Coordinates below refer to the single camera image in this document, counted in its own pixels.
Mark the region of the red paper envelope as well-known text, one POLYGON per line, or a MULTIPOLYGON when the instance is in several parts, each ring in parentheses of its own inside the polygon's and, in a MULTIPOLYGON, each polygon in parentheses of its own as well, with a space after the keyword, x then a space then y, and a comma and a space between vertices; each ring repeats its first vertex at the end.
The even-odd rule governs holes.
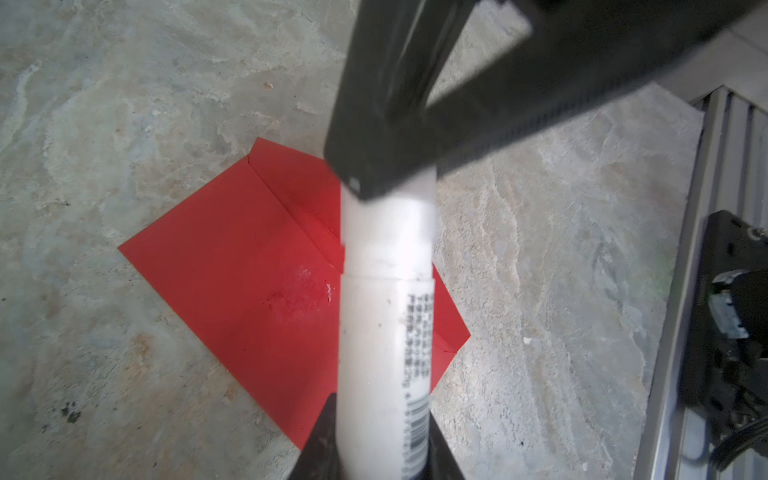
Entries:
POLYGON ((340 183, 258 139, 121 253, 303 447, 337 388, 340 183))

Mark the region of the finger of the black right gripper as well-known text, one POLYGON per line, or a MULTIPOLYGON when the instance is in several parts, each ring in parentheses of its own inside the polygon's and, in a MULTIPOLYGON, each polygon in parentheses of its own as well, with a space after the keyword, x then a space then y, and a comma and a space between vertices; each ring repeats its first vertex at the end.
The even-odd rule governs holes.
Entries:
POLYGON ((363 1, 324 157, 362 200, 446 174, 642 86, 753 1, 523 1, 532 31, 436 101, 471 1, 363 1))

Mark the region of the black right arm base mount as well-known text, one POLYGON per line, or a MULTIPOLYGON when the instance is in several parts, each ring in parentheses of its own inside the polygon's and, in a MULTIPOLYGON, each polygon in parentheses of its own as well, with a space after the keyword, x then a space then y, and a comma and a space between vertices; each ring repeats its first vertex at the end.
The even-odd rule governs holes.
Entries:
POLYGON ((709 425, 710 469, 767 454, 767 232, 726 210, 706 221, 679 392, 709 425))

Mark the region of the white glue stick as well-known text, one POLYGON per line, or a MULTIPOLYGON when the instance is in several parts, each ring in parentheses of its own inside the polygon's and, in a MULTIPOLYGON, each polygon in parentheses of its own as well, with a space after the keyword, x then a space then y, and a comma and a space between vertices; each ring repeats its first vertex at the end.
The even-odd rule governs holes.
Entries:
POLYGON ((434 169, 381 198, 341 193, 336 445, 345 479, 418 479, 427 464, 434 169))

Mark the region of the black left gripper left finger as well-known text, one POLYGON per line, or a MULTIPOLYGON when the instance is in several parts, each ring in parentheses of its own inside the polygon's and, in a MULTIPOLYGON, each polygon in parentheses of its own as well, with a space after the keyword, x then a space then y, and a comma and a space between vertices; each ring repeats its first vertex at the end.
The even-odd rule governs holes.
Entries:
POLYGON ((329 395, 288 480, 340 480, 336 444, 337 394, 329 395))

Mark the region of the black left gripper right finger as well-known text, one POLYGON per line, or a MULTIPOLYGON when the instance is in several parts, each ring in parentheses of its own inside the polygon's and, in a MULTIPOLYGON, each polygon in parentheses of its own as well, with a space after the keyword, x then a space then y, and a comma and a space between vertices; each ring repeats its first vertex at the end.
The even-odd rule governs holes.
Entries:
POLYGON ((433 415, 429 417, 428 456, 426 480, 464 480, 458 462, 446 442, 433 415))

